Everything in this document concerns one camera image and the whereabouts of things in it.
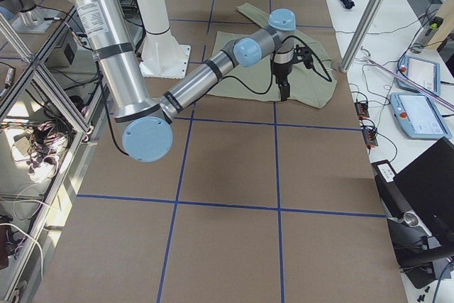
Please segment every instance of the blue cap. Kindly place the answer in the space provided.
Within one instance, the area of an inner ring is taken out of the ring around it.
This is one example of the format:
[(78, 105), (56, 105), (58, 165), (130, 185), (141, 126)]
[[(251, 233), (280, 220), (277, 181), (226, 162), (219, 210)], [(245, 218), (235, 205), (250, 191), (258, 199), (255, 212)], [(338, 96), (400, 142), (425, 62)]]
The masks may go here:
[(170, 125), (159, 117), (141, 117), (123, 132), (123, 147), (133, 159), (141, 162), (159, 160), (172, 147)]
[(240, 65), (250, 67), (262, 59), (262, 48), (251, 38), (243, 38), (233, 46), (233, 54)]
[(294, 31), (297, 29), (295, 13), (289, 9), (274, 10), (268, 18), (268, 24), (281, 31)]
[(5, 9), (4, 7), (0, 6), (0, 13), (5, 17), (7, 21), (10, 21), (12, 18), (14, 18), (14, 13), (9, 11), (8, 9)]

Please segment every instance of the black screen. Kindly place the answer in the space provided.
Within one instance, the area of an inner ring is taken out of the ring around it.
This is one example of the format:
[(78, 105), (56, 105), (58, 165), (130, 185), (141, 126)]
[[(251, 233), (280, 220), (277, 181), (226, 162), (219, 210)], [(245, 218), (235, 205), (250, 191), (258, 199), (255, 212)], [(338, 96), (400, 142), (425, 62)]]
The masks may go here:
[(442, 245), (454, 243), (454, 145), (441, 138), (394, 181)]

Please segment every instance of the white stand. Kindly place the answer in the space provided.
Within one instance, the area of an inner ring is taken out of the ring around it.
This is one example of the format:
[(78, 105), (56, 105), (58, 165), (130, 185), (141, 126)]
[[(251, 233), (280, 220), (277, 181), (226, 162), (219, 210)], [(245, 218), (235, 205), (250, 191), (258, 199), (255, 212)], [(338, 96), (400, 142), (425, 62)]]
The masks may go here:
[(145, 77), (183, 78), (191, 47), (180, 45), (170, 32), (164, 0), (137, 0), (147, 31), (140, 70)]

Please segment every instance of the white desk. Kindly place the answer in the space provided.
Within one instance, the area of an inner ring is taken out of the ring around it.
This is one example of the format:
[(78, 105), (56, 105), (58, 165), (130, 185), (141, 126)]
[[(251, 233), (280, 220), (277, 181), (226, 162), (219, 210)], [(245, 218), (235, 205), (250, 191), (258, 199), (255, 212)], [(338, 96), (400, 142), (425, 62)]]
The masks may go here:
[[(343, 8), (343, 5), (339, 0), (327, 0), (330, 15), (333, 21), (333, 26), (336, 31), (351, 32), (356, 29), (360, 18), (362, 16), (365, 7), (369, 0), (353, 0), (355, 6), (351, 10)], [(406, 0), (384, 0), (373, 24), (371, 25), (370, 33), (388, 32), (393, 31), (396, 28), (401, 28), (413, 21), (416, 21), (417, 16), (422, 13), (415, 14), (410, 5)], [(381, 35), (367, 35), (362, 46), (371, 53), (371, 58), (380, 63), (384, 64), (388, 61), (397, 60), (402, 53), (407, 49), (411, 39), (414, 37), (415, 32), (419, 29), (420, 23), (410, 25), (408, 28), (403, 28), (394, 33), (384, 33)], [(336, 33), (336, 38), (339, 44), (339, 50), (341, 55), (345, 54), (348, 44), (353, 37), (352, 33)], [(440, 55), (436, 50), (425, 49), (418, 57), (426, 58), (435, 62), (439, 62), (441, 66), (441, 79), (447, 82), (453, 82), (454, 79), (445, 66)], [(358, 58), (362, 57), (362, 52), (358, 53)], [(362, 75), (362, 65), (367, 64), (365, 62), (354, 62), (351, 68), (348, 70), (348, 81), (358, 85), (359, 91), (367, 95), (369, 100), (375, 100), (383, 103), (382, 97), (371, 94), (366, 89), (366, 83)], [(390, 70), (396, 70), (397, 64), (395, 62), (387, 64), (387, 68)], [(388, 90), (387, 85), (393, 82), (393, 77), (387, 75), (383, 71), (380, 71), (376, 67), (365, 67), (365, 74), (369, 89), (372, 92), (386, 96)], [(357, 91), (356, 86), (350, 86), (352, 91)], [(394, 84), (392, 92), (406, 92)], [(442, 86), (441, 97), (447, 101), (454, 102), (454, 87)], [(438, 106), (442, 114), (451, 114), (447, 109)], [(378, 118), (382, 106), (372, 102), (369, 107), (370, 118), (375, 124), (378, 124)], [(454, 117), (447, 118), (445, 122), (448, 124), (449, 129), (454, 132)], [(422, 152), (435, 143), (435, 141), (423, 141), (423, 140), (410, 140), (408, 139), (397, 122), (393, 117), (390, 106), (386, 106), (382, 111), (382, 117), (380, 120), (380, 126), (378, 130), (381, 134), (392, 140), (398, 149), (397, 157), (392, 163), (394, 169), (399, 172), (406, 167), (411, 161), (417, 158)], [(383, 137), (378, 136), (379, 146), (373, 148), (370, 153), (370, 162), (378, 160), (388, 159), (391, 160), (394, 156), (394, 147)], [(406, 290), (407, 299), (409, 302), (415, 302), (420, 294), (425, 294), (425, 302), (431, 302), (433, 297), (433, 291), (435, 290), (436, 283), (432, 283), (431, 290), (427, 294), (422, 290), (417, 290), (410, 283), (405, 275), (402, 275), (404, 286)], [(452, 302), (454, 297), (454, 280), (444, 280), (441, 284), (437, 303), (448, 303)]]

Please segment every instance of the folded cloth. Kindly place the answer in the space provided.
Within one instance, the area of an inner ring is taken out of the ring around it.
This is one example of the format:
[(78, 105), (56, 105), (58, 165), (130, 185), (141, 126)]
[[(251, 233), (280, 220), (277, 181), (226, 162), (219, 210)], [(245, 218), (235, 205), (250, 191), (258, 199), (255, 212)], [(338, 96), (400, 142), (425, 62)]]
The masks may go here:
[[(268, 24), (269, 15), (250, 4), (239, 6), (237, 10), (260, 27)], [(295, 36), (301, 38), (318, 55), (327, 69), (331, 67), (331, 59), (319, 42), (300, 31), (295, 31)], [(223, 48), (228, 41), (243, 37), (245, 37), (245, 35), (218, 32), (214, 44), (214, 53), (217, 53)], [(323, 74), (323, 69), (315, 58), (314, 66), (317, 71)], [(227, 78), (216, 85), (209, 94), (237, 99), (255, 99), (258, 101), (280, 100), (279, 88), (271, 77), (269, 58), (264, 58), (252, 67), (242, 67), (239, 65), (230, 72), (230, 75), (241, 79), (241, 81), (256, 92), (264, 92), (268, 88), (270, 82), (272, 82), (272, 86), (266, 94), (254, 94), (246, 89), (238, 80)], [(302, 63), (293, 66), (293, 71), (288, 76), (288, 80), (290, 83), (290, 99), (295, 99), (316, 108), (322, 108), (328, 103), (333, 96), (337, 83), (334, 78), (332, 82), (327, 82), (313, 70), (306, 69)]]

